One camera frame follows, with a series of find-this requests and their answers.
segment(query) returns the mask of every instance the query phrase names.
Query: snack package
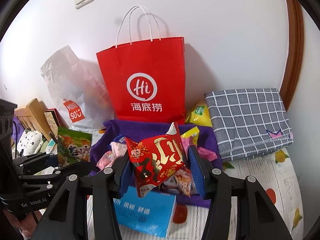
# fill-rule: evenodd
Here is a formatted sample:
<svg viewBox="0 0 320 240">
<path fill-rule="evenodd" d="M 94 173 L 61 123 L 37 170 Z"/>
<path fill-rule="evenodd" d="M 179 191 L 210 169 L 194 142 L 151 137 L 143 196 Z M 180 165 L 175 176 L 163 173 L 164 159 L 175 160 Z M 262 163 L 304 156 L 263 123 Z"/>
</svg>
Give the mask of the snack package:
<svg viewBox="0 0 320 240">
<path fill-rule="evenodd" d="M 200 133 L 199 128 L 195 126 L 194 128 L 191 128 L 190 130 L 188 130 L 184 134 L 182 134 L 181 137 L 184 139 L 188 139 L 189 137 L 191 137 L 192 138 L 191 144 L 197 146 L 199 133 Z"/>
<path fill-rule="evenodd" d="M 210 151 L 210 150 L 203 148 L 203 147 L 198 147 L 197 150 L 198 150 L 199 155 L 203 159 L 209 160 L 210 162 L 218 159 L 217 154 L 213 151 Z"/>
<path fill-rule="evenodd" d="M 188 137 L 188 138 L 183 138 L 181 137 L 181 141 L 182 141 L 182 145 L 183 145 L 183 148 L 184 148 L 184 151 L 187 153 L 188 152 L 188 147 L 190 145 L 192 145 L 192 137 Z"/>
<path fill-rule="evenodd" d="M 187 116 L 186 123 L 212 127 L 209 110 L 205 101 L 201 100 L 196 103 L 191 113 Z"/>
<path fill-rule="evenodd" d="M 101 159 L 97 162 L 97 167 L 100 170 L 103 170 L 110 163 L 113 163 L 113 160 L 116 158 L 116 155 L 112 151 L 107 151 L 104 155 L 102 155 Z"/>
<path fill-rule="evenodd" d="M 146 138 L 139 143 L 126 138 L 126 142 L 138 197 L 144 197 L 184 166 L 186 154 L 176 122 L 164 135 Z"/>
<path fill-rule="evenodd" d="M 184 194 L 191 197 L 192 176 L 191 171 L 183 166 L 171 178 L 164 181 L 161 185 L 161 191 L 170 194 Z"/>
<path fill-rule="evenodd" d="M 68 166 L 81 160 L 89 161 L 91 137 L 89 133 L 58 127 L 59 167 Z"/>
<path fill-rule="evenodd" d="M 116 157 L 122 157 L 124 156 L 128 148 L 126 144 L 111 142 L 111 149 L 112 152 L 116 155 Z"/>
<path fill-rule="evenodd" d="M 123 136 L 122 134 L 119 134 L 116 138 L 113 139 L 112 142 L 118 142 L 118 143 L 126 144 L 125 143 L 125 136 Z"/>
</svg>

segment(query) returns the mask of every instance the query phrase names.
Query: white plastic bag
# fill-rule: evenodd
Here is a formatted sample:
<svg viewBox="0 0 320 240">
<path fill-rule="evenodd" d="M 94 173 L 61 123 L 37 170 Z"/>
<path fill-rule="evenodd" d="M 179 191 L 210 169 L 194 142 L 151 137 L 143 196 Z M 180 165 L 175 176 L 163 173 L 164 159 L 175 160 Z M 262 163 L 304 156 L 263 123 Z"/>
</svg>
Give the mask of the white plastic bag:
<svg viewBox="0 0 320 240">
<path fill-rule="evenodd" d="M 69 46 L 55 52 L 41 67 L 50 96 L 68 126 L 103 129 L 114 111 L 104 84 L 96 80 Z"/>
</svg>

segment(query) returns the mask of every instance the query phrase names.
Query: screw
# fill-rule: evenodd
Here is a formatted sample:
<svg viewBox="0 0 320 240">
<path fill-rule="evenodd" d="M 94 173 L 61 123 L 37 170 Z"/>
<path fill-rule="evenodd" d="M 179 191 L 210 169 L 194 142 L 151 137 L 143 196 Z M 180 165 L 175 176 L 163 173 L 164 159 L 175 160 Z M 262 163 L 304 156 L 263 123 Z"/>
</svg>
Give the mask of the screw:
<svg viewBox="0 0 320 240">
<path fill-rule="evenodd" d="M 212 170 L 212 173 L 215 174 L 215 175 L 220 175 L 221 174 L 221 170 L 215 168 Z"/>
<path fill-rule="evenodd" d="M 103 173 L 104 173 L 104 174 L 110 174 L 110 173 L 112 173 L 112 172 L 113 172 L 112 168 L 105 168 L 105 169 L 103 170 Z"/>
<path fill-rule="evenodd" d="M 248 176 L 249 182 L 256 182 L 256 178 L 254 176 Z"/>
<path fill-rule="evenodd" d="M 69 180 L 70 180 L 70 181 L 74 181 L 74 180 L 76 180 L 77 178 L 78 178 L 78 176 L 77 176 L 76 174 L 72 174 L 72 175 L 69 176 Z"/>
</svg>

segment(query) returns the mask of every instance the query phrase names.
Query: green label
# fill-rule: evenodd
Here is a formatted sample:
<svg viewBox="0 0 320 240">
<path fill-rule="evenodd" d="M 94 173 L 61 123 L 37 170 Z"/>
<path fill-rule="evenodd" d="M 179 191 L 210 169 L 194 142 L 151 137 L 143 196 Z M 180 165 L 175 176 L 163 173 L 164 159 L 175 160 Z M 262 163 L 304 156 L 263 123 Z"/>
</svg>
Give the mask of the green label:
<svg viewBox="0 0 320 240">
<path fill-rule="evenodd" d="M 197 106 L 195 109 L 195 114 L 202 115 L 204 111 L 205 106 Z"/>
</svg>

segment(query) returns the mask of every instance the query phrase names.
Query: gray checkered cloth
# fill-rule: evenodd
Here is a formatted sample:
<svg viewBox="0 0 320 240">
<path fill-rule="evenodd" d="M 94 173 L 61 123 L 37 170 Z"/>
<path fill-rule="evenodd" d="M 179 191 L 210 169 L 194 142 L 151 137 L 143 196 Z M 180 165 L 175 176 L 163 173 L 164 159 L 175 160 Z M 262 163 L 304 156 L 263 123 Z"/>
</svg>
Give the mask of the gray checkered cloth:
<svg viewBox="0 0 320 240">
<path fill-rule="evenodd" d="M 293 143 L 277 89 L 224 90 L 204 96 L 223 160 L 254 158 Z"/>
</svg>

